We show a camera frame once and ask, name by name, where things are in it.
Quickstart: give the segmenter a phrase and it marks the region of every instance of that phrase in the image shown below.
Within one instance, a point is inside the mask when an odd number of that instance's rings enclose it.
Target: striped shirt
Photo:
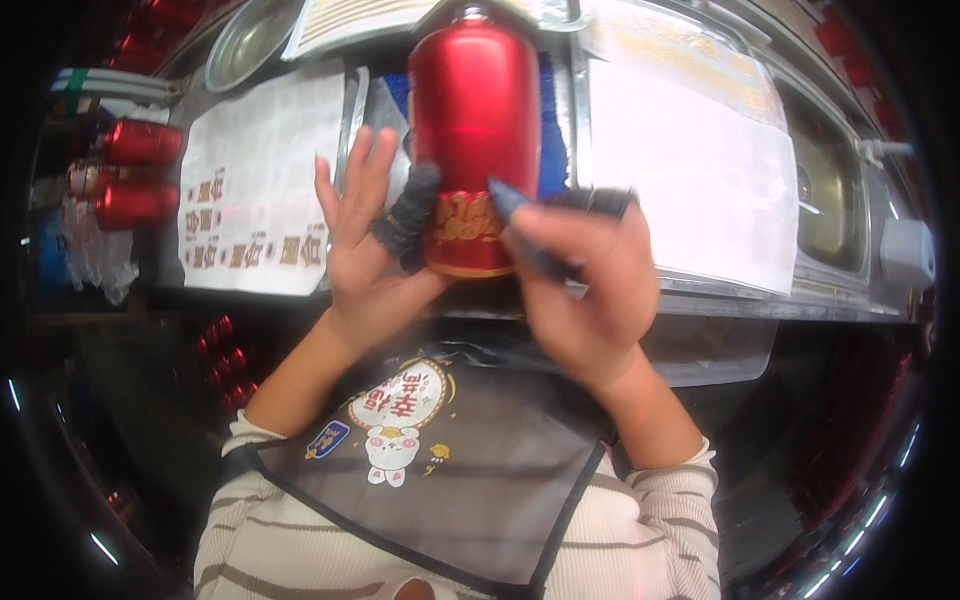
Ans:
[[[281,436],[239,412],[224,453]],[[680,466],[617,479],[601,460],[564,534],[544,598],[720,597],[710,499],[716,471],[704,438]],[[194,564],[197,598],[390,599],[411,579],[437,600],[488,598],[340,529],[248,472],[213,496]]]

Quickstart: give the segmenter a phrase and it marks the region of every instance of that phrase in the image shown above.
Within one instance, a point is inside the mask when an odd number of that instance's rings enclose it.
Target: metal bowl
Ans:
[[[294,31],[304,0],[250,0],[233,16],[206,60],[206,88],[215,94],[240,85]]]

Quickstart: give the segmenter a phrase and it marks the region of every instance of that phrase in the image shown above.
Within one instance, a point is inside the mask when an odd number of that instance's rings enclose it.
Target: apron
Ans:
[[[555,372],[479,367],[449,344],[426,353],[389,361],[322,426],[230,452],[228,477],[256,469],[406,561],[540,598],[612,423]]]

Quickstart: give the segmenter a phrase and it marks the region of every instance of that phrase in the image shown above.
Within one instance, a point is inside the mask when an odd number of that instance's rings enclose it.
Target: hand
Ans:
[[[638,342],[657,315],[660,297],[650,230],[639,207],[630,205],[617,223],[564,208],[522,206],[505,233],[527,320],[543,350],[593,392],[626,373],[642,354]],[[561,283],[524,262],[511,243],[516,234],[560,259],[582,264],[589,285],[583,299],[571,297]]]
[[[396,146],[393,130],[381,130],[374,148],[372,130],[360,128],[347,158],[343,197],[330,183],[330,165],[321,158],[316,163],[314,185],[333,245],[327,257],[333,306],[321,321],[357,358],[411,322],[447,286],[428,269],[384,276],[394,259],[370,227],[383,213]]]

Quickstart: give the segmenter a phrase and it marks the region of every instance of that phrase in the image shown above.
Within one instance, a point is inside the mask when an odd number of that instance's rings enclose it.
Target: stainless steel sink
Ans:
[[[853,141],[803,91],[782,79],[776,85],[797,160],[800,250],[830,267],[859,272],[867,253],[868,219]]]

